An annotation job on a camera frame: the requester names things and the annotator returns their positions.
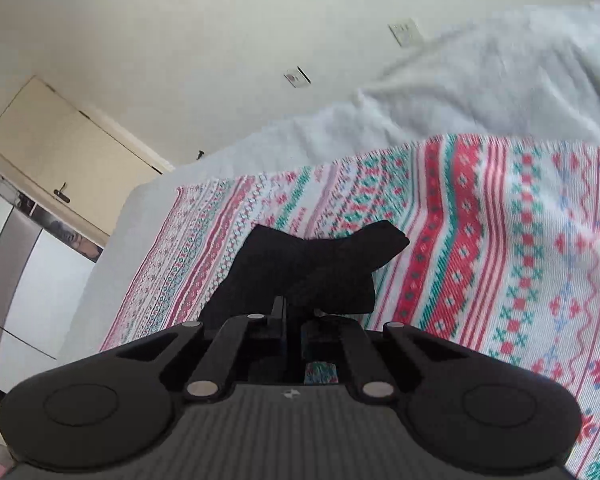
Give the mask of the white bed sheet mattress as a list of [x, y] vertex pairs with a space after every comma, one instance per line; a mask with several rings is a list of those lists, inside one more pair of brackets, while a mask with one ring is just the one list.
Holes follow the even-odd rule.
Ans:
[[276, 122], [136, 188], [57, 361], [96, 353], [181, 185], [316, 166], [448, 133], [600, 145], [600, 3], [526, 6], [408, 50], [347, 101]]

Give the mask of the cream bedroom door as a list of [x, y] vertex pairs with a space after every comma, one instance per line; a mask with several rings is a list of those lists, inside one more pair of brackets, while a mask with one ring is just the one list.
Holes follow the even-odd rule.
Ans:
[[[106, 244], [134, 188], [167, 172], [32, 77], [0, 115], [0, 173], [21, 191]], [[65, 204], [53, 194], [67, 183]]]

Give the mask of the white wall socket near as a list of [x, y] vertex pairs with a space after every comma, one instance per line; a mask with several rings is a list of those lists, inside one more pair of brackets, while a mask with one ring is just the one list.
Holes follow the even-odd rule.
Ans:
[[389, 24], [388, 29], [402, 49], [419, 46], [424, 42], [424, 38], [422, 38], [422, 34], [412, 18]]

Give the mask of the red green patterned blanket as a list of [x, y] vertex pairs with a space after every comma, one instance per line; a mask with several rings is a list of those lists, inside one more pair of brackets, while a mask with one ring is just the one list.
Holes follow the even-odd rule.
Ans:
[[600, 146], [439, 136], [166, 193], [102, 345], [191, 320], [259, 224], [334, 238], [388, 220], [410, 239], [362, 324], [412, 324], [552, 378], [578, 400], [568, 458], [600, 479]]

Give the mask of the black pants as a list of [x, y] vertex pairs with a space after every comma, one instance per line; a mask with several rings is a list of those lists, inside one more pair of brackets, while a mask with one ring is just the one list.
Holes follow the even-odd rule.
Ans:
[[238, 250], [226, 278], [202, 308], [199, 321], [217, 330], [237, 315], [272, 312], [283, 297], [306, 322], [315, 312], [373, 312], [373, 274], [410, 241], [387, 220], [345, 237], [304, 240], [258, 224]]

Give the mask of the white wall socket far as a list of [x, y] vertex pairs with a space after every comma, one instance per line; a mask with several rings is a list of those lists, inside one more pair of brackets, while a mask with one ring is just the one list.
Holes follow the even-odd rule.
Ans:
[[291, 70], [286, 70], [284, 77], [286, 81], [288, 81], [296, 89], [306, 88], [312, 84], [311, 79], [300, 66], [296, 66]]

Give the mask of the white wall socket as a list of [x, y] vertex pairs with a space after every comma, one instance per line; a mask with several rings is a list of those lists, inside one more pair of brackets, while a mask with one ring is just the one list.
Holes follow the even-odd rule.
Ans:
[[419, 46], [424, 42], [424, 38], [422, 38], [422, 34], [412, 18], [389, 24], [388, 29], [402, 49]]
[[284, 77], [286, 81], [288, 81], [296, 89], [306, 88], [312, 84], [311, 79], [300, 66], [296, 66], [291, 70], [286, 70]]

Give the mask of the white grey wardrobe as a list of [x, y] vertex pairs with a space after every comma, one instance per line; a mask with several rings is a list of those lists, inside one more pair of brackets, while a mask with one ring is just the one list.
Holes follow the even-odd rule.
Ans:
[[0, 175], [0, 390], [57, 365], [101, 254]]

